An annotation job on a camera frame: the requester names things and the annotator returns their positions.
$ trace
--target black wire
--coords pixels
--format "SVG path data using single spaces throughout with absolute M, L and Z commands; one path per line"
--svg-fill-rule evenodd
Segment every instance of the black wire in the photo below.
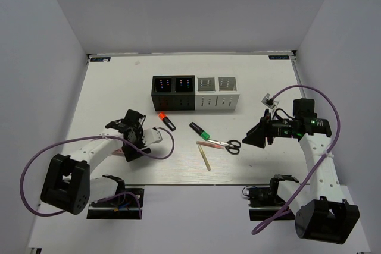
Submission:
M 295 119 L 294 117 L 288 115 L 287 112 L 284 111 L 283 109 L 281 109 L 281 108 L 277 108 L 277 109 L 275 110 L 275 112 L 274 112 L 274 116 L 275 116 L 276 118 L 278 118 L 279 120 L 284 120 L 284 119 L 283 119 L 280 115 L 278 115 L 278 113 L 277 113 L 278 110 L 282 111 L 288 118 L 290 118 L 290 119 L 292 119 L 292 120 Z
M 247 195 L 245 195 L 245 194 L 243 193 L 243 191 L 244 191 L 245 188 L 247 188 L 247 187 L 255 187 L 255 188 L 257 188 L 256 186 L 252 186 L 252 185 L 245 186 L 245 187 L 242 189 L 242 194 L 243 194 L 244 196 L 247 196 Z

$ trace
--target pencil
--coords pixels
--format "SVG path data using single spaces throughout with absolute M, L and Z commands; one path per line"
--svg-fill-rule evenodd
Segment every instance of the pencil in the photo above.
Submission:
M 209 162 L 207 160 L 207 157 L 205 156 L 204 150 L 202 150 L 201 145 L 197 144 L 197 146 L 198 146 L 198 149 L 200 150 L 200 154 L 202 158 L 204 159 L 205 166 L 207 166 L 208 171 L 210 171 Z

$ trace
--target tabletop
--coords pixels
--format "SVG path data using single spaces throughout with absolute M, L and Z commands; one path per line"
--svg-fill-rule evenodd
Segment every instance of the tabletop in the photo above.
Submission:
M 172 134 L 175 150 L 165 160 L 143 157 L 127 163 L 124 157 L 111 155 L 92 173 L 92 177 L 115 175 L 126 184 L 268 184 L 275 174 L 294 175 L 302 180 L 307 166 L 295 139 L 276 138 L 274 144 L 260 149 L 242 144 L 233 156 L 226 150 L 204 147 L 211 171 L 205 167 L 196 141 L 202 140 L 190 127 L 194 121 L 211 139 L 240 142 L 259 122 L 266 107 L 266 93 L 296 84 L 290 60 L 269 60 L 267 55 L 128 55 L 114 56 L 108 62 L 89 61 L 68 139 L 99 134 L 111 120 L 123 118 L 128 109 L 146 115 L 143 128 L 166 126 L 158 118 L 151 99 L 152 76 L 193 75 L 234 76 L 240 98 L 235 111 L 166 112 L 177 127 Z M 300 98 L 299 89 L 279 97 L 279 107 L 292 113 L 292 101 Z M 171 140 L 161 132 L 163 141 L 151 145 L 152 154 L 169 153 Z M 70 153 L 84 142 L 66 145 Z

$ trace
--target white wall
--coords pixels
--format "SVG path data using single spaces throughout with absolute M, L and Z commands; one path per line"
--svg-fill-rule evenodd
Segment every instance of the white wall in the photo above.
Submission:
M 0 59 L 0 252 L 24 253 L 34 217 L 20 199 L 20 174 L 33 154 L 65 136 L 86 55 L 56 0 L 0 0 Z M 26 179 L 33 206 L 48 157 Z
M 297 53 L 302 82 L 326 92 L 341 115 L 335 162 L 360 207 L 372 253 L 381 253 L 380 49 L 381 0 L 325 0 Z M 316 98 L 318 114 L 332 122 Z
M 324 0 L 58 0 L 87 53 L 297 49 Z

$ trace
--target black scissors handle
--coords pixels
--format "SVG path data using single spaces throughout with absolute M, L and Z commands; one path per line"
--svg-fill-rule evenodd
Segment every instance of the black scissors handle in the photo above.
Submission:
M 226 147 L 226 150 L 228 151 L 228 153 L 230 153 L 232 155 L 238 155 L 239 154 L 239 148 L 241 148 L 240 141 L 238 141 L 238 140 L 229 140 L 226 143 L 234 146 L 234 147 L 229 147 L 229 146 Z

